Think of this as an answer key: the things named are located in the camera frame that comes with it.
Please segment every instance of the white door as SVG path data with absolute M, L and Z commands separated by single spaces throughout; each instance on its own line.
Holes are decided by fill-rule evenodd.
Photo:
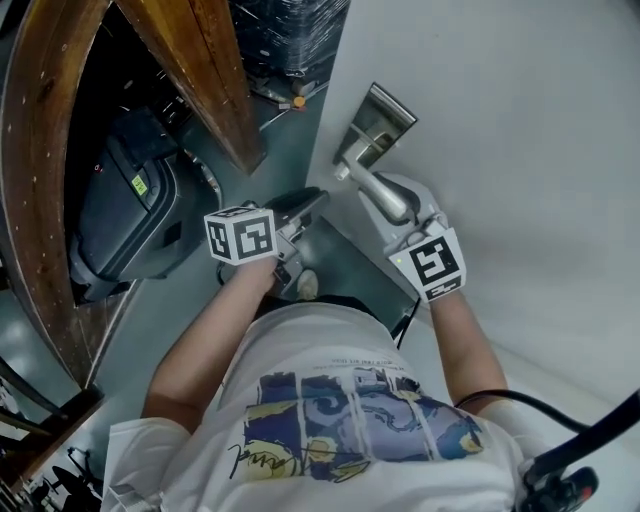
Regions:
M 333 157 L 372 82 L 419 121 L 372 168 L 430 187 L 499 345 L 618 403 L 640 382 L 640 20 L 625 0 L 352 0 L 309 184 L 399 283 Z

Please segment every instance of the white t-shirt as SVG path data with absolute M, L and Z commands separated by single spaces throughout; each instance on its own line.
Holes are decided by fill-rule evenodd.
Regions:
M 102 510 L 119 495 L 169 511 L 510 511 L 537 443 L 509 402 L 482 416 L 429 398 L 372 317 L 290 306 L 251 326 L 194 435 L 112 427 Z

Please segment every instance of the wooden frame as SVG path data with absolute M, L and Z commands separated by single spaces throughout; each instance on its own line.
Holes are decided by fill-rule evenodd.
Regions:
M 132 25 L 232 161 L 264 156 L 226 0 L 118 0 Z M 122 316 L 112 299 L 76 308 L 63 195 L 80 76 L 110 0 L 32 0 L 5 79 L 0 127 L 0 250 L 12 288 L 81 386 Z

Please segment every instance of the yellow label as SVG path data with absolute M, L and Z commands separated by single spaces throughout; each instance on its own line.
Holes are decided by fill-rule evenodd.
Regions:
M 147 186 L 144 184 L 144 181 L 142 181 L 142 178 L 139 174 L 135 178 L 133 178 L 133 180 L 131 180 L 131 184 L 133 185 L 133 188 L 136 189 L 136 192 L 139 196 L 147 191 Z

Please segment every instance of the wooden beam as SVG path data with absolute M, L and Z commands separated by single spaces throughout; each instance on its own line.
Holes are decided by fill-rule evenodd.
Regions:
M 31 478 L 42 465 L 60 448 L 64 442 L 98 410 L 102 403 L 102 394 L 96 388 L 82 390 L 61 409 L 66 420 L 49 416 L 40 427 L 50 436 L 27 434 L 0 459 L 0 480 L 13 492 L 22 486 L 22 480 Z
M 12 288 L 77 382 L 91 356 L 78 326 L 64 236 L 65 153 L 76 91 L 110 0 L 33 0 L 1 112 L 0 249 Z
M 193 111 L 237 167 L 264 149 L 227 0 L 116 0 Z

